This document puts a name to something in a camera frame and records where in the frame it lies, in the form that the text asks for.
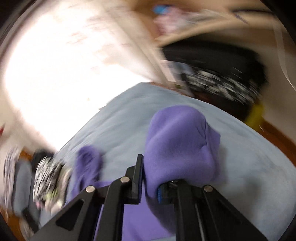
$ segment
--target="metal screw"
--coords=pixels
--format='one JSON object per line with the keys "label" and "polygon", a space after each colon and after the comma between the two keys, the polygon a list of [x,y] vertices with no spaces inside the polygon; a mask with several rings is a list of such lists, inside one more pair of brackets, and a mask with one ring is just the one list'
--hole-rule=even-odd
{"label": "metal screw", "polygon": [[204,190],[205,190],[206,192],[211,192],[211,191],[213,191],[213,187],[210,186],[210,185],[206,185],[206,186],[204,187]]}
{"label": "metal screw", "polygon": [[129,179],[129,177],[124,176],[124,177],[122,177],[122,178],[120,179],[120,181],[121,181],[122,183],[128,183],[128,182],[130,181],[130,179]]}
{"label": "metal screw", "polygon": [[90,193],[90,192],[93,192],[95,190],[95,187],[94,186],[87,186],[85,191]]}

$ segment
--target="patterned fabric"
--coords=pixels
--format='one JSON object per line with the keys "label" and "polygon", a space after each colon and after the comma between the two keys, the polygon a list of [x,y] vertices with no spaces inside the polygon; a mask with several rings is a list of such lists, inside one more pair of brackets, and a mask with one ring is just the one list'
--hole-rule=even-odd
{"label": "patterned fabric", "polygon": [[51,157],[45,157],[39,162],[33,189],[33,200],[35,202],[45,202],[46,195],[53,193],[62,167],[60,161]]}
{"label": "patterned fabric", "polygon": [[71,174],[72,169],[63,166],[57,180],[56,188],[52,193],[47,193],[46,195],[45,209],[51,212],[52,215],[60,211],[65,204],[66,191]]}
{"label": "patterned fabric", "polygon": [[224,77],[210,70],[174,62],[182,78],[191,90],[219,95],[231,101],[254,103],[260,96],[260,87],[252,80],[245,84],[229,77]]}
{"label": "patterned fabric", "polygon": [[1,188],[0,195],[0,206],[3,207],[8,214],[9,211],[12,211],[12,192],[13,192],[13,183],[15,178],[15,164],[18,161],[20,156],[19,147],[15,146],[11,148],[5,158],[4,168],[3,168],[3,186]]}

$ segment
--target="wooden floor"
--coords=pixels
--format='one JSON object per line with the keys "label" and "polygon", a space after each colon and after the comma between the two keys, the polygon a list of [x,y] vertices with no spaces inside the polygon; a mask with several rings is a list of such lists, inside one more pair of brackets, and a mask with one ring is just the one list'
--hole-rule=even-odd
{"label": "wooden floor", "polygon": [[8,217],[6,217],[5,213],[1,211],[2,216],[4,217],[6,223],[8,224],[8,226],[10,227],[11,231],[13,232],[14,236],[19,240],[19,241],[25,241],[25,239],[22,236],[22,233],[20,231],[20,218],[18,218],[17,216],[10,214]]}
{"label": "wooden floor", "polygon": [[258,132],[278,147],[296,166],[296,145],[273,125],[264,121]]}

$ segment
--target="black and white patterned cloth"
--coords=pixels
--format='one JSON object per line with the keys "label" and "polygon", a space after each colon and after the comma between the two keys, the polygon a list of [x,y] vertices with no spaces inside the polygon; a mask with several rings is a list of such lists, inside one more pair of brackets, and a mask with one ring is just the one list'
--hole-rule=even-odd
{"label": "black and white patterned cloth", "polygon": [[12,211],[13,185],[15,180],[15,165],[18,162],[21,149],[18,146],[4,145],[0,150],[0,206],[6,216]]}
{"label": "black and white patterned cloth", "polygon": [[35,202],[44,203],[46,195],[54,191],[62,167],[60,161],[51,157],[45,157],[39,162],[33,189],[33,200]]}
{"label": "black and white patterned cloth", "polygon": [[252,80],[244,85],[229,77],[218,76],[198,68],[195,68],[193,73],[187,73],[186,78],[188,84],[196,91],[216,94],[243,104],[254,103],[260,95],[260,88]]}

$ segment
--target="white wall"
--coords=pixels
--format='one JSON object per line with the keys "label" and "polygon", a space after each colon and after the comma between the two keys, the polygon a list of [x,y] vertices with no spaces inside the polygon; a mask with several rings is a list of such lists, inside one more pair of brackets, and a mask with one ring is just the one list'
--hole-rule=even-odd
{"label": "white wall", "polygon": [[40,142],[33,140],[29,133],[23,129],[10,108],[3,90],[0,88],[0,125],[2,126],[2,124],[5,124],[5,129],[2,137],[0,137],[0,148],[7,142],[21,148],[26,147],[32,152],[46,146],[42,140]]}
{"label": "white wall", "polygon": [[[269,86],[263,92],[264,118],[296,143],[296,91],[285,78],[277,59],[277,50],[266,46],[253,46],[268,67]],[[296,85],[296,57],[286,54],[288,75]]]}

